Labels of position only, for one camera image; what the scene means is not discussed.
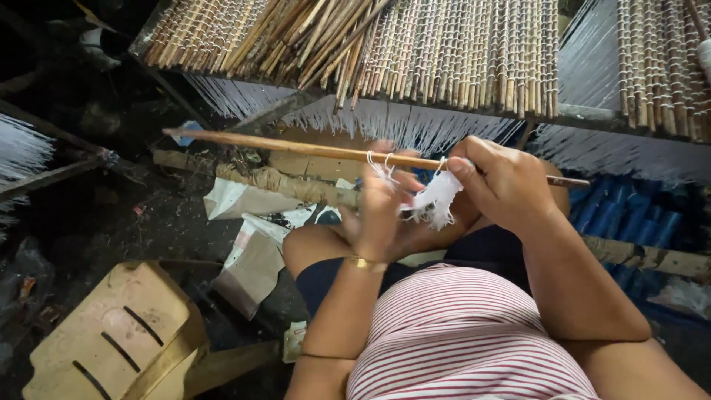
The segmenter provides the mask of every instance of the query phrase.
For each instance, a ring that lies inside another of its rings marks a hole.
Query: woman
[[[709,398],[570,226],[541,161],[468,137],[447,167],[464,192],[439,233],[398,226],[412,175],[391,189],[365,166],[361,220],[287,236],[313,316],[287,399]],[[446,247],[437,265],[392,264]]]

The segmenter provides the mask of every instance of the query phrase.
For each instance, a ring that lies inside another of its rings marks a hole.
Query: striped shirt
[[[597,399],[540,323],[533,299],[475,268],[439,264],[375,304],[346,398]]]

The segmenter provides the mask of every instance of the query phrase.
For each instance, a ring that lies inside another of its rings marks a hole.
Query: beige plastic stool
[[[160,265],[115,266],[32,352],[25,400],[189,399],[277,359],[276,342],[208,354],[200,311]]]

